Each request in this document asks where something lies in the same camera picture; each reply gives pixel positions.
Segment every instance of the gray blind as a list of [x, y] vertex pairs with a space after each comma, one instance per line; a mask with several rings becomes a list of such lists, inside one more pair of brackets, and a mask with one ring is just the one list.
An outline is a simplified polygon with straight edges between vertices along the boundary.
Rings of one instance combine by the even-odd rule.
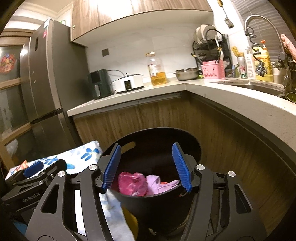
[[[241, 15], [243, 21], [253, 14], [261, 15], [269, 19], [278, 29], [280, 34], [285, 34], [289, 40], [296, 46], [296, 41], [292, 36], [288, 26], [280, 16], [274, 6], [267, 0], [231, 0]], [[266, 47], [270, 54], [271, 60], [277, 60], [280, 53], [280, 41], [274, 29], [264, 20], [252, 20], [250, 25], [254, 29], [257, 38], [253, 40], [260, 43], [261, 40], [266, 41]]]

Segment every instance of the black trash can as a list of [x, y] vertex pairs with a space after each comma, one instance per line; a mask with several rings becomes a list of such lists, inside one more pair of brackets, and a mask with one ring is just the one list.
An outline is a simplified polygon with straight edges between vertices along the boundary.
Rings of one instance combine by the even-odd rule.
[[130, 142], [134, 142], [135, 146], [122, 154], [111, 191], [121, 204], [147, 227], [154, 232], [169, 233], [187, 219], [193, 194], [186, 193], [180, 183], [177, 187], [156, 195], [124, 195], [118, 190], [118, 175], [121, 172], [139, 172], [145, 176], [160, 176], [163, 182], [179, 180], [172, 158], [172, 145], [179, 142], [184, 153], [192, 155], [197, 162], [201, 157], [200, 145], [194, 136], [184, 130], [151, 128], [119, 139], [108, 147], [103, 155], [108, 155], [116, 143], [123, 147]]

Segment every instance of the silver screw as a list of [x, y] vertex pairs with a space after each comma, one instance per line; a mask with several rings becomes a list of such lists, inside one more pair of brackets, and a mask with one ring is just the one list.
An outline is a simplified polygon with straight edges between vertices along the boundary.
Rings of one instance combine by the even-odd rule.
[[228, 172], [228, 175], [231, 176], [231, 177], [235, 177], [235, 172], [233, 172], [233, 171], [229, 171], [229, 172]]
[[205, 169], [205, 166], [202, 165], [202, 164], [198, 164], [198, 165], [196, 166], [196, 168], [202, 171], [202, 170]]
[[95, 170], [95, 169], [97, 169], [98, 167], [97, 167], [97, 165], [95, 165], [95, 164], [92, 164], [92, 165], [90, 165], [89, 166], [89, 169], [91, 170], [91, 171], [93, 171], [93, 170]]
[[59, 171], [57, 175], [58, 175], [59, 177], [63, 177], [65, 174], [66, 174], [65, 171]]

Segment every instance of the pink utensil holder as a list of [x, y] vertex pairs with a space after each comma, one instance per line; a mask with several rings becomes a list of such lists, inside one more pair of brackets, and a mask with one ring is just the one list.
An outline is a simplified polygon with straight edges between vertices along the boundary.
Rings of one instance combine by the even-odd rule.
[[202, 63], [204, 80], [225, 80], [223, 60], [220, 60], [219, 63], [215, 63], [215, 60]]

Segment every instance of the gooseneck faucet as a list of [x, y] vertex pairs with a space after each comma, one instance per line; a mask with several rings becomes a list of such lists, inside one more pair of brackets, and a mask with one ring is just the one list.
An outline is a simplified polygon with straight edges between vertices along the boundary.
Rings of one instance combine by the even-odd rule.
[[288, 64], [288, 58], [287, 58], [287, 55], [285, 54], [285, 49], [284, 49], [284, 44], [281, 40], [281, 36], [277, 30], [277, 28], [275, 27], [275, 25], [270, 21], [268, 20], [267, 18], [261, 16], [261, 15], [251, 15], [249, 17], [247, 17], [245, 23], [244, 23], [244, 33], [246, 36], [250, 37], [250, 42], [253, 44], [252, 45], [252, 49], [254, 50], [254, 58], [259, 62], [259, 64], [256, 66], [256, 74], [260, 75], [260, 76], [264, 76], [265, 73], [266, 73], [266, 69], [264, 67], [264, 63], [259, 60], [256, 55], [258, 54], [261, 54], [259, 50], [257, 49], [254, 49], [256, 46], [259, 46], [258, 43], [255, 43], [252, 41], [252, 39], [256, 38], [257, 36], [254, 34], [254, 29], [252, 27], [249, 27], [249, 24], [250, 22], [253, 20], [253, 19], [262, 19], [262, 20], [265, 20], [266, 22], [268, 22], [273, 28], [274, 30], [276, 31], [277, 33], [277, 36], [279, 38], [279, 41], [280, 41], [280, 44], [281, 44], [281, 52], [279, 54], [279, 58], [285, 62], [285, 67], [286, 67], [286, 75], [285, 75], [285, 79], [284, 79], [284, 82], [283, 82], [283, 86], [285, 87], [285, 89], [287, 89], [289, 92], [292, 90], [292, 81], [291, 81], [291, 78], [289, 77], [289, 64]]

